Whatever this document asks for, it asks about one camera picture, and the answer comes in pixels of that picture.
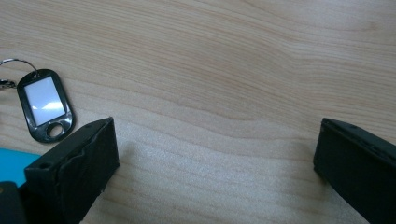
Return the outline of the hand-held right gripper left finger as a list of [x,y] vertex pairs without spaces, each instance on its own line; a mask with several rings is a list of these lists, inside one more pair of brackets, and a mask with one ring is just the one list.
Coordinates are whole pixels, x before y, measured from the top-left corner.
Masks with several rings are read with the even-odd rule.
[[113,118],[84,125],[24,169],[29,224],[79,224],[120,167]]

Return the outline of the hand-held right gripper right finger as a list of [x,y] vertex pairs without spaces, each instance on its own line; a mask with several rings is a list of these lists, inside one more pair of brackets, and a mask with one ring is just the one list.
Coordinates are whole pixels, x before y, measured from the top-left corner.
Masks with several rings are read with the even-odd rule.
[[396,146],[336,119],[321,122],[314,170],[370,224],[396,224]]

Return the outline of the blue plastic card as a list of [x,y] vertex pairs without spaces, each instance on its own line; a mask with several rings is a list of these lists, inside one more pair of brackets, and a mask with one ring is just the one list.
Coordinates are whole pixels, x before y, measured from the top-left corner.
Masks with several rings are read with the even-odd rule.
[[8,148],[0,148],[0,182],[14,182],[18,187],[26,182],[24,169],[39,155]]

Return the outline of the black key tag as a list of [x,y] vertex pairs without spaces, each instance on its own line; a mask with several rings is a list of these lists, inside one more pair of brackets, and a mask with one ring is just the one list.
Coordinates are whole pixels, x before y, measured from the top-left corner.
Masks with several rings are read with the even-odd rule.
[[71,133],[75,115],[59,75],[38,69],[24,76],[17,85],[29,134],[40,143],[61,141]]

